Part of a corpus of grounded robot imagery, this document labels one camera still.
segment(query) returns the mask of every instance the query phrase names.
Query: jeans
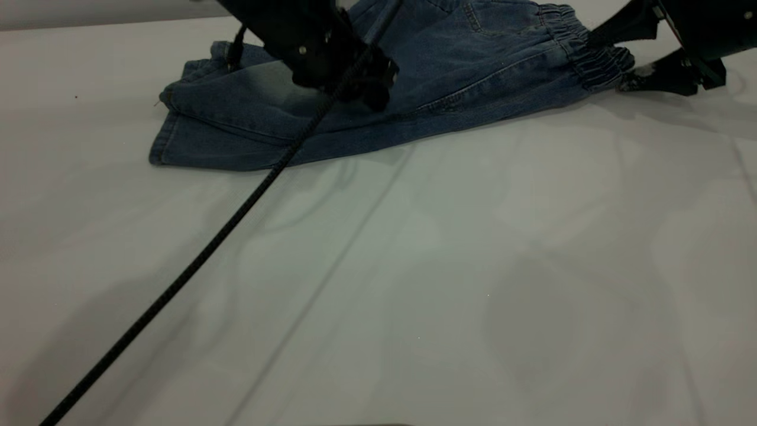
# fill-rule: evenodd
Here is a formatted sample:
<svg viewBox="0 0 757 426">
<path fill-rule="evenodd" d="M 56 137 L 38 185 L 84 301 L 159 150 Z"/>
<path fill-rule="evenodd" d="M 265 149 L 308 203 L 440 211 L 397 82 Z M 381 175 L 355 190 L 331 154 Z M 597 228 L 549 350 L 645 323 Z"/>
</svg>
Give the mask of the jeans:
<svg viewBox="0 0 757 426">
<path fill-rule="evenodd" d="M 387 1 L 350 9 L 356 31 L 379 25 Z M 385 111 L 336 105 L 291 164 L 356 155 L 506 118 L 558 108 L 618 85 L 634 65 L 627 49 L 589 49 L 569 6 L 526 0 L 404 0 L 379 46 L 400 66 Z M 229 72 L 229 43 L 190 61 L 160 100 L 170 112 L 152 164 L 251 171 L 269 168 L 326 97 L 246 45 Z"/>
</svg>

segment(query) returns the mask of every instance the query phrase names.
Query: table surface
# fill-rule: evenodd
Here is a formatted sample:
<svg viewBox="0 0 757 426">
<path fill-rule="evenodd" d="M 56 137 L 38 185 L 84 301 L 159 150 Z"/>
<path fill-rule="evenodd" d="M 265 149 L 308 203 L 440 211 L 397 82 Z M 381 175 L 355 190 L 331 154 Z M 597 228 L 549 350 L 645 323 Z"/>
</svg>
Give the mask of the table surface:
<svg viewBox="0 0 757 426">
<path fill-rule="evenodd" d="M 235 30 L 0 33 L 0 424 L 37 424 L 263 179 L 147 161 L 157 94 Z M 726 65 L 286 171 L 63 424 L 757 424 L 757 52 Z"/>
</svg>

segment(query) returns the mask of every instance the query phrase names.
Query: black cable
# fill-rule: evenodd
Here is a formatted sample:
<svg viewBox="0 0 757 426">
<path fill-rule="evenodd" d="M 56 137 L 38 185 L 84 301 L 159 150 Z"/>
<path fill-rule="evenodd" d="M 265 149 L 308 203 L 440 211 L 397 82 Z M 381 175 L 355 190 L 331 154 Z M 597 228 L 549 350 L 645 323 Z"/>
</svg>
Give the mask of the black cable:
<svg viewBox="0 0 757 426">
<path fill-rule="evenodd" d="M 234 42 L 229 46 L 229 51 L 226 53 L 226 65 L 229 67 L 229 71 L 237 71 L 241 68 L 241 56 L 245 51 L 245 33 L 247 27 L 242 25 L 234 37 Z"/>
<path fill-rule="evenodd" d="M 54 426 L 58 424 L 63 417 L 79 402 L 84 394 L 92 387 L 93 384 L 102 376 L 109 367 L 118 359 L 119 356 L 129 347 L 129 345 L 139 336 L 139 334 L 155 319 L 155 317 L 168 305 L 176 294 L 189 282 L 189 280 L 195 276 L 197 271 L 202 268 L 202 265 L 215 253 L 221 246 L 223 241 L 231 234 L 234 228 L 239 225 L 245 215 L 252 209 L 255 203 L 260 200 L 260 197 L 271 187 L 274 180 L 281 174 L 286 168 L 289 162 L 292 160 L 295 154 L 300 150 L 300 147 L 305 140 L 313 135 L 316 127 L 320 124 L 321 120 L 331 111 L 337 99 L 340 98 L 344 91 L 348 88 L 351 81 L 366 65 L 366 62 L 371 58 L 373 50 L 376 48 L 379 40 L 383 37 L 384 32 L 389 27 L 389 24 L 394 20 L 394 17 L 399 10 L 401 2 L 396 2 L 394 8 L 390 11 L 387 18 L 379 28 L 375 35 L 374 40 L 368 45 L 355 63 L 347 69 L 341 78 L 341 81 L 337 85 L 336 90 L 329 96 L 329 98 L 323 102 L 317 109 L 313 119 L 305 126 L 300 134 L 294 139 L 294 142 L 289 146 L 287 152 L 282 158 L 271 168 L 263 182 L 255 189 L 249 198 L 241 205 L 239 210 L 223 225 L 221 231 L 208 243 L 208 245 L 202 249 L 202 252 L 189 264 L 189 266 L 176 278 L 173 283 L 158 297 L 155 302 L 137 319 L 137 321 L 129 327 L 129 330 L 121 336 L 121 338 L 111 347 L 105 355 L 100 358 L 100 361 L 92 367 L 91 370 L 76 384 L 75 387 L 58 403 L 57 406 L 50 412 L 45 420 L 40 423 L 40 426 Z"/>
</svg>

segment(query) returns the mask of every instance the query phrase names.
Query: white wall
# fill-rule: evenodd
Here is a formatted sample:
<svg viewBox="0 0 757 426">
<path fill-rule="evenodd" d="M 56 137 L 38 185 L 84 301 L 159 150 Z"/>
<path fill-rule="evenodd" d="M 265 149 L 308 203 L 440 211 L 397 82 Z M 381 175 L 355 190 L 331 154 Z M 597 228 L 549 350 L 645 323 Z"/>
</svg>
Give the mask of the white wall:
<svg viewBox="0 0 757 426">
<path fill-rule="evenodd" d="M 348 6 L 357 0 L 338 1 Z M 215 0 L 0 0 L 0 30 L 226 15 Z"/>
</svg>

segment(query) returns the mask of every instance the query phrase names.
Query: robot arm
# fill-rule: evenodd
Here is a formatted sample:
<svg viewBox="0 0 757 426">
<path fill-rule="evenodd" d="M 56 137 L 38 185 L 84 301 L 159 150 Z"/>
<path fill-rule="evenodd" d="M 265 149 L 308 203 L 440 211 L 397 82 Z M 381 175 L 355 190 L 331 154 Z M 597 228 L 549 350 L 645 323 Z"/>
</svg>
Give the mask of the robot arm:
<svg viewBox="0 0 757 426">
<path fill-rule="evenodd" d="M 269 54 L 291 68 L 292 81 L 299 86 L 332 92 L 367 47 L 335 0 L 218 1 L 263 40 Z M 362 97 L 374 111 L 381 111 L 389 101 L 389 89 L 398 72 L 390 58 L 374 49 L 363 73 L 340 100 Z"/>
</svg>

